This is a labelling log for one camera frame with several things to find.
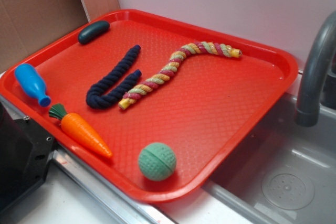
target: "sink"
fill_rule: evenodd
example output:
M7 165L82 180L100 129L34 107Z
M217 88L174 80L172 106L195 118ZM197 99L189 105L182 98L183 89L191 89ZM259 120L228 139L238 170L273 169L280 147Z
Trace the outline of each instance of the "sink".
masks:
M298 126L295 102L285 94L233 150L213 194L255 223L336 223L336 113L321 107L317 125Z

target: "plastic carrot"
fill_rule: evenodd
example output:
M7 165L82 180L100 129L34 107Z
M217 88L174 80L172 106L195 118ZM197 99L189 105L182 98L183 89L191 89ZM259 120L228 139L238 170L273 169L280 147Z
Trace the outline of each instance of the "plastic carrot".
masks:
M84 147L105 157L111 157L112 152L107 144L79 114L67 113L60 103L51 106L49 116L61 120L61 129Z

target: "green carrot top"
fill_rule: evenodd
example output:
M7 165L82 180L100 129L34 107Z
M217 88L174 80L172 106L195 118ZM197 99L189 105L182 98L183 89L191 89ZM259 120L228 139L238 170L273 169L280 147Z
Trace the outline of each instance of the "green carrot top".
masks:
M51 118L57 118L59 120L62 120L66 114L68 114L67 111L65 110L64 106L60 103L51 106L49 110L49 116Z

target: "braided rope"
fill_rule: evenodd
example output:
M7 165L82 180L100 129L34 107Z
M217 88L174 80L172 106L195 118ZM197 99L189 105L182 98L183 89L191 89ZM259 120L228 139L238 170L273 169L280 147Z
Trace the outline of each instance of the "braided rope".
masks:
M108 75L91 86L86 95L87 105L93 109L106 109L120 101L125 92L136 85L138 79L141 76L140 70L136 70L134 73L128 75L116 88L114 88L108 94L102 95L111 86L113 86L131 67L131 65L136 60L140 49L141 47L139 45L132 47L126 53L124 58L113 68L113 70L108 73Z
M231 46L227 46L225 44L200 42L197 44L190 43L184 45L171 54L169 62L157 74L143 82L140 82L124 94L123 99L119 102L119 107L123 110L127 109L131 104L136 103L137 100L141 99L144 95L152 92L154 89L157 89L166 81L169 81L170 78L176 74L181 63L188 56L195 54L212 54L228 58L239 58L240 55L242 55L239 49L232 48Z

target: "drain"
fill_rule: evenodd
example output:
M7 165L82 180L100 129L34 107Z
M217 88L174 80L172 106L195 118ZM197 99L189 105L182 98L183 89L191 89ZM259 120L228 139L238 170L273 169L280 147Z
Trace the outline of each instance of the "drain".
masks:
M314 198L314 185L304 174L290 168L280 168L266 174L262 192L276 207L286 210L301 209Z

